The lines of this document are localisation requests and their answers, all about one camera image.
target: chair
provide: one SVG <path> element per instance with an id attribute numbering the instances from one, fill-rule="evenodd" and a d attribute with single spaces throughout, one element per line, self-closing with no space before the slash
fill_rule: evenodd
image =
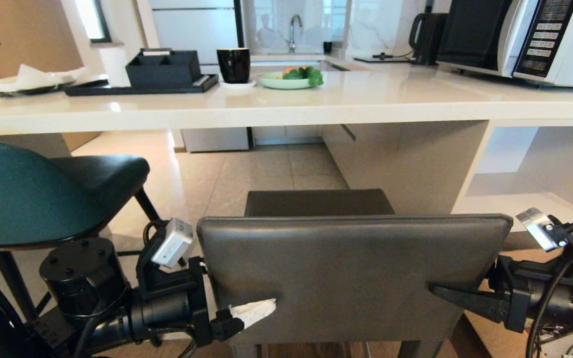
<path id="1" fill-rule="evenodd" d="M 137 156 L 48 159 L 0 143 L 0 270 L 26 320 L 38 313 L 11 250 L 98 235 L 131 197 L 150 220 L 158 220 L 143 190 L 149 171 Z"/>
<path id="2" fill-rule="evenodd" d="M 230 340 L 238 358 L 259 356 L 259 344 L 365 341 L 403 341 L 400 358 L 436 356 L 463 310 L 430 294 L 427 283 L 476 288 L 512 219 L 375 216 L 376 202 L 392 211 L 382 197 L 380 190 L 250 192 L 245 218 L 198 223 L 218 306 L 278 299 L 273 315 Z M 328 202 L 373 207 L 325 217 Z M 275 207 L 305 215 L 280 217 Z"/>

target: teal chair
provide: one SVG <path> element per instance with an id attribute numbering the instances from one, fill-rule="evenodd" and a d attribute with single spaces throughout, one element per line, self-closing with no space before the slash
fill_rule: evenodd
<path id="1" fill-rule="evenodd" d="M 48 159 L 0 143 L 0 270 L 26 320 L 36 319 L 38 310 L 11 250 L 96 236 L 131 197 L 150 220 L 159 220 L 143 190 L 149 171 L 137 156 Z"/>

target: refrigerator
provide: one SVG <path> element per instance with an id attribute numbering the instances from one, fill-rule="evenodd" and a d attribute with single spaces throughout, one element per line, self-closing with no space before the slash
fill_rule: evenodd
<path id="1" fill-rule="evenodd" d="M 197 50 L 201 71 L 216 73 L 217 48 L 243 45 L 241 15 L 236 21 L 234 0 L 151 0 L 151 5 L 161 47 Z M 181 133 L 174 129 L 173 135 L 176 147 L 185 147 L 187 152 L 248 150 L 253 143 L 246 127 L 184 129 Z"/>
<path id="2" fill-rule="evenodd" d="M 203 66 L 218 64 L 217 48 L 242 45 L 234 0 L 151 0 L 151 4 L 161 47 L 198 50 Z"/>

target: microwave keypad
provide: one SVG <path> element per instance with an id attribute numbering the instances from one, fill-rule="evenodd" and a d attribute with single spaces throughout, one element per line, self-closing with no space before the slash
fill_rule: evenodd
<path id="1" fill-rule="evenodd" d="M 547 76 L 558 48 L 557 43 L 563 38 L 572 11 L 573 0 L 539 2 L 515 72 Z"/>

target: white countertop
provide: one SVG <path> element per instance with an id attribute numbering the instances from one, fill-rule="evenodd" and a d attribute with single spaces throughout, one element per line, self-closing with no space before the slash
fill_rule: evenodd
<path id="1" fill-rule="evenodd" d="M 0 134 L 448 120 L 573 125 L 573 89 L 537 89 L 432 66 L 355 63 L 323 55 L 253 61 L 285 58 L 327 59 L 352 71 L 327 72 L 323 86 L 305 90 L 216 85 L 207 93 L 68 97 L 57 92 L 0 98 Z"/>

